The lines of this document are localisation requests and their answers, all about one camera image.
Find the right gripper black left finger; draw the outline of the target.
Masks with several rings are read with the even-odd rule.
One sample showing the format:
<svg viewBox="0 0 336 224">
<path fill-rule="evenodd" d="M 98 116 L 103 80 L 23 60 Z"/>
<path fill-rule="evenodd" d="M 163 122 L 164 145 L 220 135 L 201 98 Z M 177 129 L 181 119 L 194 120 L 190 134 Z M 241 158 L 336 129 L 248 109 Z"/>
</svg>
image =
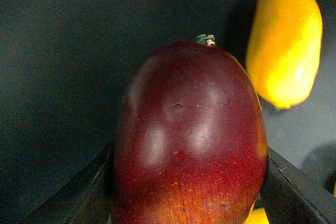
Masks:
<svg viewBox="0 0 336 224">
<path fill-rule="evenodd" d="M 109 143 L 73 179 L 21 223 L 111 223 L 106 172 Z"/>
</svg>

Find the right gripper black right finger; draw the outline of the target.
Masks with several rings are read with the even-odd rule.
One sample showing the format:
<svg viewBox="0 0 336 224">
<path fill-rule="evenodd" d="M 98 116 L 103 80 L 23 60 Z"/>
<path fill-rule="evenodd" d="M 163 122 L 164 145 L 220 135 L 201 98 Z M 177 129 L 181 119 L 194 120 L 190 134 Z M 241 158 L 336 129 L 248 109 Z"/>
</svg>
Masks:
<svg viewBox="0 0 336 224">
<path fill-rule="evenodd" d="M 269 223 L 335 224 L 335 196 L 270 147 L 260 196 Z"/>
</svg>

